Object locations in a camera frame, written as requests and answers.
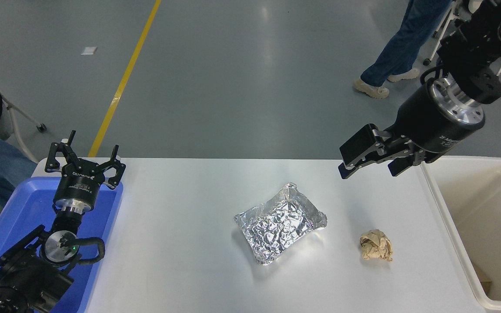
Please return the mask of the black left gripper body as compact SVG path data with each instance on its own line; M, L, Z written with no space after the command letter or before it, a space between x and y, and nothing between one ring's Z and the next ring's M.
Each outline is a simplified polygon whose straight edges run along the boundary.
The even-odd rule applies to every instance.
M54 196L56 206L64 206L69 200L83 202L86 206L95 206L100 186L104 182L103 173L77 172L74 167L63 167L62 178Z

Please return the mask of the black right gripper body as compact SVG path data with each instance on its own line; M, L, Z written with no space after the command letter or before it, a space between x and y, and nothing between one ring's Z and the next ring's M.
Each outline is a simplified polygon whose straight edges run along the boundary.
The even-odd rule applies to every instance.
M445 154L485 125L481 103L457 83L426 83L398 109L391 133L432 154Z

